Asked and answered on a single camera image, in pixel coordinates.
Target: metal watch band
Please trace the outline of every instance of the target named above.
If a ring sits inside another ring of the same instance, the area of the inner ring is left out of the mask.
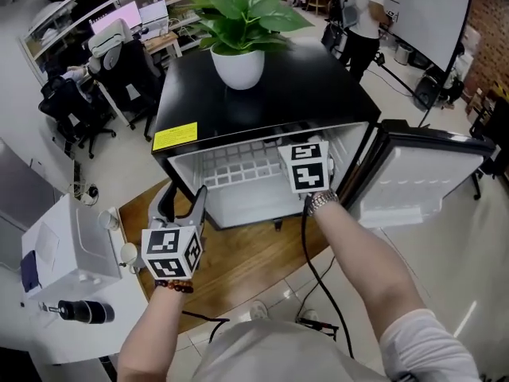
[[[331,189],[313,197],[313,200],[311,201],[311,204],[308,208],[308,215],[313,216],[317,209],[323,207],[330,201],[335,201],[338,203],[340,202],[340,199],[337,197],[336,193]]]

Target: open fridge door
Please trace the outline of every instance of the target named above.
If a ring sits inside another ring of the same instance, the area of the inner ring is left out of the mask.
[[[343,205],[365,228],[420,224],[494,150],[490,141],[384,120]]]

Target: brick wall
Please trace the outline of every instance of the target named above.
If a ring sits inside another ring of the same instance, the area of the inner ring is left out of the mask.
[[[509,86],[509,0],[472,0],[468,23],[482,36],[465,84],[486,92],[493,80]]]

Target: office chair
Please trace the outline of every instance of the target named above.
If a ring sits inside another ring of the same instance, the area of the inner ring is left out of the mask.
[[[88,71],[111,95],[122,111],[132,111],[136,116],[130,121],[130,128],[146,117],[143,135],[147,142],[150,124],[157,114],[162,93],[161,73],[153,65],[152,57],[143,44],[133,39],[130,29],[122,20],[116,20],[88,42],[92,58]],[[139,94],[130,98],[128,87]]]
[[[39,103],[39,110],[58,122],[58,131],[69,143],[74,143],[77,141],[76,137],[81,137],[78,147],[83,149],[84,142],[89,140],[89,158],[94,158],[92,148],[99,134],[109,133],[111,137],[117,135],[112,129],[104,128],[104,125],[110,121],[111,115],[101,114],[94,109],[80,94],[74,80],[53,78],[42,87],[41,92],[44,99]],[[70,114],[73,114],[80,123],[73,126],[69,119]]]
[[[490,119],[483,123],[484,112],[479,113],[476,121],[470,128],[470,135],[473,138],[489,138],[500,148],[495,158],[489,158],[484,164],[472,174],[472,180],[476,188],[475,200],[480,199],[479,179],[485,174],[503,176],[509,166],[509,138],[507,137],[507,126],[509,126],[509,103],[498,98],[493,111],[486,110]]]

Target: black pants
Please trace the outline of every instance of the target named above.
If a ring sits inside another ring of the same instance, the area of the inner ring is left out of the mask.
[[[440,92],[440,96],[443,99],[447,99],[449,97],[448,102],[450,104],[453,104],[461,97],[461,93],[463,93],[463,89],[464,89],[464,83],[456,78],[454,80],[453,86],[451,88],[442,89],[442,91]]]
[[[350,73],[357,82],[360,82],[363,79],[364,71],[375,59],[379,48],[380,41],[378,39],[361,37],[349,30],[347,44],[341,54],[340,63],[346,67],[352,60]]]

